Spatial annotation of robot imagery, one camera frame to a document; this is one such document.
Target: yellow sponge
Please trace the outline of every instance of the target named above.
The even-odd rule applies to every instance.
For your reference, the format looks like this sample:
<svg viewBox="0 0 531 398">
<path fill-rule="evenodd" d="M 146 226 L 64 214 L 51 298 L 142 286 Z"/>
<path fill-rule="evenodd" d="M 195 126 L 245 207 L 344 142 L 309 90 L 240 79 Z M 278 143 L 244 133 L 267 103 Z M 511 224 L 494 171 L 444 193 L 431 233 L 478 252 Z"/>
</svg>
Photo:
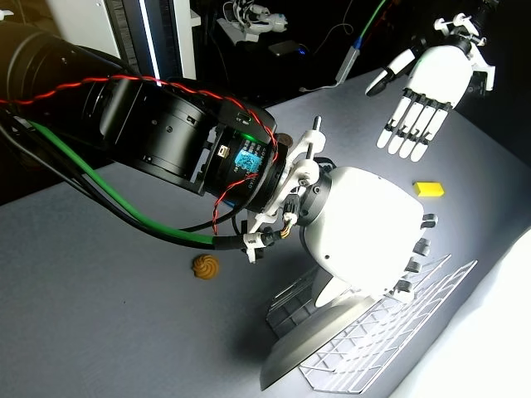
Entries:
<svg viewBox="0 0 531 398">
<path fill-rule="evenodd" d="M 440 182 L 420 182 L 413 184 L 415 192 L 419 197 L 442 197 L 445 190 Z"/>
</svg>

